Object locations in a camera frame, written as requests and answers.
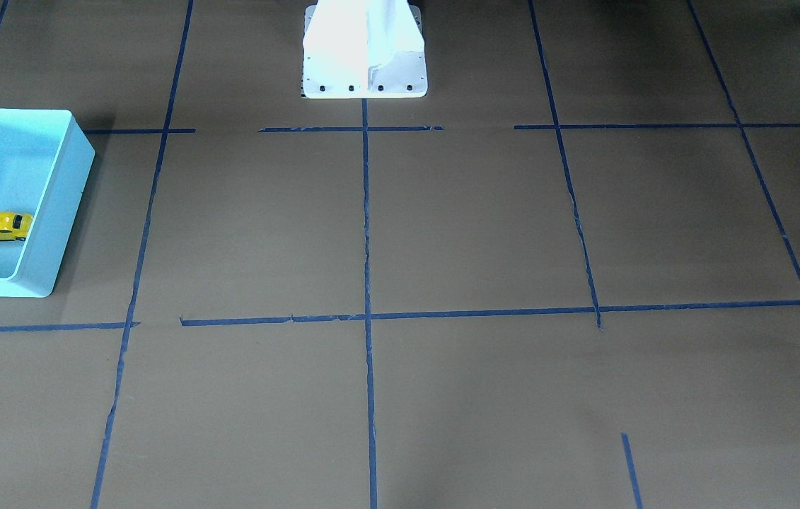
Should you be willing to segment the turquoise plastic bin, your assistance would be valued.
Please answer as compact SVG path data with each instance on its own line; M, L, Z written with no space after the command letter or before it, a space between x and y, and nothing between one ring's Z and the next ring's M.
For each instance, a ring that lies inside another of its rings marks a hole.
M0 297L53 291L93 159L72 112L0 107L0 212L33 216L0 242Z

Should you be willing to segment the yellow beetle toy car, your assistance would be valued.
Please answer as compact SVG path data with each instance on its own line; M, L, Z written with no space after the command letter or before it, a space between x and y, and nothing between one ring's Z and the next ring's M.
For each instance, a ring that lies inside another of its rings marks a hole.
M34 222L34 215L0 211L0 242L25 242Z

